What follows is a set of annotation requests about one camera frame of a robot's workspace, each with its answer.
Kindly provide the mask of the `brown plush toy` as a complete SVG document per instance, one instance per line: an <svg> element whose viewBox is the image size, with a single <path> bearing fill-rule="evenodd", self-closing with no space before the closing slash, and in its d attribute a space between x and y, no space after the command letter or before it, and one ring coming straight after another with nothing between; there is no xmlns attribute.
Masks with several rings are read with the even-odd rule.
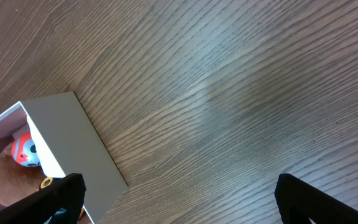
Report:
<svg viewBox="0 0 358 224"><path fill-rule="evenodd" d="M11 144L0 152L0 204L8 207L38 191L45 174L42 168L25 167L11 155Z"/></svg>

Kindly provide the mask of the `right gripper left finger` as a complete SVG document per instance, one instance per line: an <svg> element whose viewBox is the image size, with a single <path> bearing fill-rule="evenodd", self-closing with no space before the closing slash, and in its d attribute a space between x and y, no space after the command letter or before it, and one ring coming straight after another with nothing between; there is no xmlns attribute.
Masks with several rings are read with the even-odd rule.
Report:
<svg viewBox="0 0 358 224"><path fill-rule="evenodd" d="M81 174L72 173L0 211L0 224L77 224L85 200Z"/></svg>

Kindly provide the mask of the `red toy ball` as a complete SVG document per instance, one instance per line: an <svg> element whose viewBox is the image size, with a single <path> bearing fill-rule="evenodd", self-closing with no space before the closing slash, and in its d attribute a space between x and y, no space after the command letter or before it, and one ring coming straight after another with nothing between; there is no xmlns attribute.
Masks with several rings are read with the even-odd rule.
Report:
<svg viewBox="0 0 358 224"><path fill-rule="evenodd" d="M40 166L40 159L37 155L37 149L29 131L22 134L13 142L11 147L11 154L13 159L21 166Z"/></svg>

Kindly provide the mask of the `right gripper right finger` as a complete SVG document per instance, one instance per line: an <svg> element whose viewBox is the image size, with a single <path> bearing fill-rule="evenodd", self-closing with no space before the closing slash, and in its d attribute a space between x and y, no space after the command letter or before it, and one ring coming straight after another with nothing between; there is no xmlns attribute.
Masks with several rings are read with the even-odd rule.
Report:
<svg viewBox="0 0 358 224"><path fill-rule="evenodd" d="M358 211L291 174L280 174L275 199L284 224L358 223Z"/></svg>

